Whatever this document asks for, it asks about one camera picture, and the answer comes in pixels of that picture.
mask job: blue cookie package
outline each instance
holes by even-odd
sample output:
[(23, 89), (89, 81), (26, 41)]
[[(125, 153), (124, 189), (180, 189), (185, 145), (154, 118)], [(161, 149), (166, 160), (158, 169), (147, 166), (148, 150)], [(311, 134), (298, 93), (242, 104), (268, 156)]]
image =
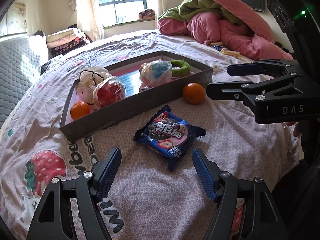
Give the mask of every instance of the blue cookie package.
[(205, 129), (171, 114), (170, 107), (166, 105), (136, 131), (133, 139), (164, 156), (172, 171), (178, 159), (187, 153), (192, 141), (199, 136), (205, 136)]

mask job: hand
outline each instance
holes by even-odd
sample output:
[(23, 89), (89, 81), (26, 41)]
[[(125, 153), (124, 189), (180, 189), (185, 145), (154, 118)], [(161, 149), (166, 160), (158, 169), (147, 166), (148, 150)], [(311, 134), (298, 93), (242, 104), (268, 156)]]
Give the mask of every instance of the hand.
[(296, 124), (296, 126), (294, 127), (294, 130), (292, 132), (292, 135), (294, 137), (297, 137), (297, 136), (300, 135), (301, 132), (300, 132), (300, 129), (299, 129), (299, 123), (298, 122), (286, 122), (285, 124), (286, 124), (286, 126), (292, 126), (292, 125)]

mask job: window frame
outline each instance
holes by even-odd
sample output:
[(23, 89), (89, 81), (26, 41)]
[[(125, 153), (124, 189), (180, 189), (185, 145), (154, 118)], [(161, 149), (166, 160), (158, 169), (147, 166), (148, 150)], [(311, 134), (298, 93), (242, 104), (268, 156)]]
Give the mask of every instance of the window frame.
[(119, 3), (128, 3), (128, 2), (143, 2), (144, 10), (147, 9), (147, 0), (118, 0), (118, 1), (112, 0), (111, 2), (100, 3), (99, 6), (102, 7), (105, 5), (113, 4), (114, 8), (115, 8), (116, 24), (119, 24), (115, 5), (119, 4)]

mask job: green scrunchie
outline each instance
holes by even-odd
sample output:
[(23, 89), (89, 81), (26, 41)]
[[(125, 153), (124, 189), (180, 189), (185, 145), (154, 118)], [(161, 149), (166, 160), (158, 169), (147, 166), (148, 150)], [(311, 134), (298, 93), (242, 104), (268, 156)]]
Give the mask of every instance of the green scrunchie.
[(172, 77), (184, 77), (190, 74), (190, 65), (183, 60), (169, 60), (172, 64)]

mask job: orange fruit in box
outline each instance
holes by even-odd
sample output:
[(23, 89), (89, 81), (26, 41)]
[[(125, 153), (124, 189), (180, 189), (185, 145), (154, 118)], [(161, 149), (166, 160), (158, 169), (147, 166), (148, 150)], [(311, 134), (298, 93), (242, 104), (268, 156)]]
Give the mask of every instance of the orange fruit in box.
[(183, 88), (184, 100), (192, 105), (199, 105), (205, 100), (205, 90), (198, 83), (190, 83)]
[(90, 113), (90, 107), (86, 102), (76, 102), (70, 109), (72, 120), (77, 120)]

